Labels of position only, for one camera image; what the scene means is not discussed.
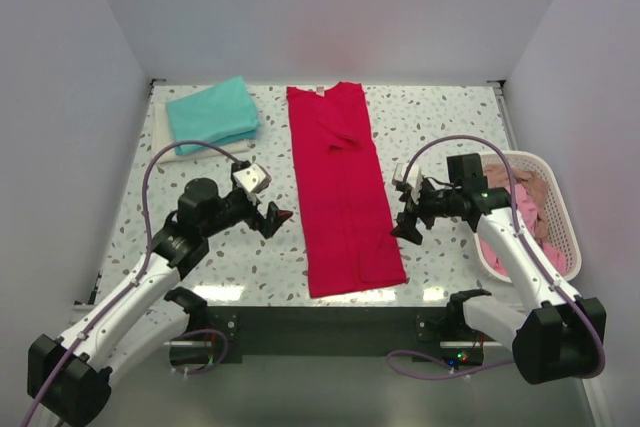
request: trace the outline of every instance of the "perforated basket side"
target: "perforated basket side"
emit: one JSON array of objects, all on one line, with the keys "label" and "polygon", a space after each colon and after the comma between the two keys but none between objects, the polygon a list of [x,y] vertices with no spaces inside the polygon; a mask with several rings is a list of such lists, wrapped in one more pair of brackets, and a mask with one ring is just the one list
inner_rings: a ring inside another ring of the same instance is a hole
[{"label": "perforated basket side", "polygon": [[[505,155],[507,159],[509,159],[512,167],[536,172],[549,184],[549,195],[545,203],[545,211],[549,218],[549,241],[553,246],[561,250],[567,258],[567,274],[564,276],[565,279],[571,280],[575,278],[582,267],[582,256],[573,231],[573,226],[571,225],[567,207],[551,167],[537,155],[528,152],[505,151]],[[492,152],[481,152],[480,157],[483,166],[502,163],[498,155]],[[485,262],[480,250],[480,240],[477,235],[474,237],[480,260],[485,269],[487,269],[492,276],[508,281],[508,277],[498,274]]]}]

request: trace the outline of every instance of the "terrazzo tabletop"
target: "terrazzo tabletop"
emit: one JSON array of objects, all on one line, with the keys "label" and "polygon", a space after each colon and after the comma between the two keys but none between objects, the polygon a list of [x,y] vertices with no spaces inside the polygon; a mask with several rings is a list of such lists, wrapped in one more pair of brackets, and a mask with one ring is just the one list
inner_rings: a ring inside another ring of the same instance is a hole
[{"label": "terrazzo tabletop", "polygon": [[[298,86],[315,90],[316,86]],[[116,227],[102,263],[96,302],[101,301],[142,255],[144,224],[140,186],[151,158],[155,105],[178,99],[206,86],[156,86],[135,154]],[[241,159],[257,161],[273,180],[261,194],[263,209],[270,200],[294,216],[268,241],[244,224],[210,240],[211,251],[183,281],[210,304],[247,306],[435,306],[450,293],[485,288],[499,300],[520,304],[511,285],[482,271],[469,227],[457,219],[439,219],[423,232],[421,246],[400,241],[406,284],[367,292],[311,299],[307,283],[307,256],[299,216],[285,85],[252,85],[262,121],[258,137]],[[472,134],[508,149],[507,135],[490,87],[421,87],[365,85],[372,135],[385,178],[392,216],[402,208],[391,185],[395,165],[408,162],[426,142],[451,134]],[[440,144],[419,161],[425,175],[447,180],[446,157],[477,152],[473,142]],[[197,177],[214,179],[221,195],[230,189],[230,163],[221,157],[161,164],[150,179],[149,209],[154,232],[176,208],[184,185]]]}]

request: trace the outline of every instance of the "red cloth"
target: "red cloth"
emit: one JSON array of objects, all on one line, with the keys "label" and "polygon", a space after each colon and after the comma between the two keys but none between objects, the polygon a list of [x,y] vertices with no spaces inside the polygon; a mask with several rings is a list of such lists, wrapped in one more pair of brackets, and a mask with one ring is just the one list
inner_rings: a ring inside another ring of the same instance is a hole
[{"label": "red cloth", "polygon": [[287,100],[311,297],[404,283],[362,86]]}]

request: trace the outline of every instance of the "folded towel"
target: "folded towel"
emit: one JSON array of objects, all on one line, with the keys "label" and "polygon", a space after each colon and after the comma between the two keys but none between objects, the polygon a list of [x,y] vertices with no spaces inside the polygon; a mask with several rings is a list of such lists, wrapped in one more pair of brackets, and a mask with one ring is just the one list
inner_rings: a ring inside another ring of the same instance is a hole
[{"label": "folded towel", "polygon": [[[258,109],[242,77],[167,102],[174,140],[202,140],[217,145],[253,139],[260,126]],[[176,147],[178,155],[203,150],[197,145]]]},{"label": "folded towel", "polygon": [[[173,142],[171,128],[169,127],[169,117],[167,107],[164,103],[158,103],[153,109],[153,133],[151,135],[151,155],[156,155],[163,147]],[[247,152],[251,149],[251,142],[248,140],[238,140],[230,144],[225,144],[224,149],[230,154]],[[199,160],[207,157],[222,155],[217,150],[204,149],[190,155],[178,155],[175,150],[167,151],[158,161],[159,164],[165,162],[175,162],[176,160]]]}]

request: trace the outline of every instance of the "teal folded cloth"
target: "teal folded cloth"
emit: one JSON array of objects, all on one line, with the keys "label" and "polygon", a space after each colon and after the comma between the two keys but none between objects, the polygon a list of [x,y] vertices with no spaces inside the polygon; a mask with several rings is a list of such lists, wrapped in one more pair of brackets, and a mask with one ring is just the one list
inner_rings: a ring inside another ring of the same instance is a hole
[{"label": "teal folded cloth", "polygon": [[[167,116],[173,139],[202,140],[216,145],[253,139],[260,126],[258,109],[242,77],[181,99],[167,102]],[[189,155],[206,147],[181,145],[178,155]]]}]

